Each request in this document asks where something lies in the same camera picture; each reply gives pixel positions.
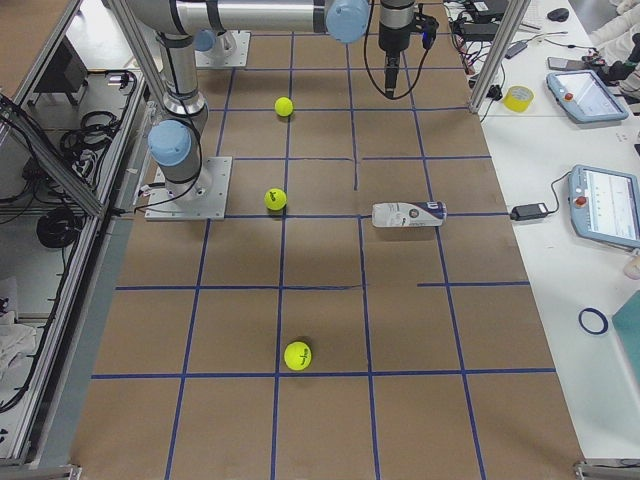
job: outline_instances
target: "tablet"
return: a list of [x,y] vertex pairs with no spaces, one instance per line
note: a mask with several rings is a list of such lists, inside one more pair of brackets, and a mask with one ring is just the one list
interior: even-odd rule
[[623,120],[629,115],[591,70],[547,75],[556,102],[578,123]]
[[571,223],[581,237],[639,248],[638,199],[634,175],[584,165],[569,175]]

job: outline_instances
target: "blue ring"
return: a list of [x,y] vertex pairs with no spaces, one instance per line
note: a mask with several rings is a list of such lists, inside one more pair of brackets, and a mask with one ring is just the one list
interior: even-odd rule
[[[598,318],[602,320],[602,330],[589,330],[584,325],[584,322],[582,321],[582,315],[586,312],[595,313],[598,316]],[[602,313],[600,310],[597,310],[595,308],[591,308],[591,307],[583,308],[578,314],[578,322],[580,323],[580,326],[582,327],[582,329],[585,332],[590,333],[591,335],[602,335],[603,333],[606,333],[607,330],[609,330],[609,321],[607,320],[607,317],[604,315],[604,313]]]

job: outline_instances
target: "table surface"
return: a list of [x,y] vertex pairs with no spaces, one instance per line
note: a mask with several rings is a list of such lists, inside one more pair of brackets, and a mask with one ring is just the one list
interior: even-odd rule
[[[568,2],[539,0],[539,12],[568,8],[563,24],[543,21],[543,31],[566,30],[558,43],[589,45]],[[518,33],[516,38],[530,38]],[[586,50],[531,42],[505,60],[505,90],[525,85],[534,101],[523,114],[494,103],[482,123],[505,202],[544,201],[553,208],[550,183],[576,164],[640,175],[640,120],[633,115],[606,126],[579,126],[556,105],[544,84],[546,58],[579,58]],[[480,109],[482,115],[488,102]],[[611,316],[640,288],[624,276],[630,254],[579,238],[569,216],[567,183],[558,184],[560,210],[543,220],[514,223],[514,231],[535,294],[571,417],[587,458],[640,458],[640,389],[621,344],[611,332],[592,336],[578,325],[578,313],[595,307]]]
[[47,40],[65,16],[71,0],[0,2],[0,92],[14,97]]

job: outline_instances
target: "blue joint cap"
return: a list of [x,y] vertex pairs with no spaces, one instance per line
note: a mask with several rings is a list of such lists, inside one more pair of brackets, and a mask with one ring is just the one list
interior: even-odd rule
[[191,151],[189,129],[176,120],[164,120],[153,127],[147,142],[151,155],[163,167],[175,167]]
[[193,48],[197,52],[211,50],[216,43],[216,34],[211,30],[200,30],[193,38]]
[[327,13],[327,31],[339,42],[355,42],[367,30],[369,8],[366,0],[335,0]]

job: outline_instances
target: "gray floor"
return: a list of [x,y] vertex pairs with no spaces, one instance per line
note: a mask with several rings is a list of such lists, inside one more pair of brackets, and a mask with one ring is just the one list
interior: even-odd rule
[[569,3],[587,33],[600,28],[617,16],[616,7],[608,0],[569,0]]

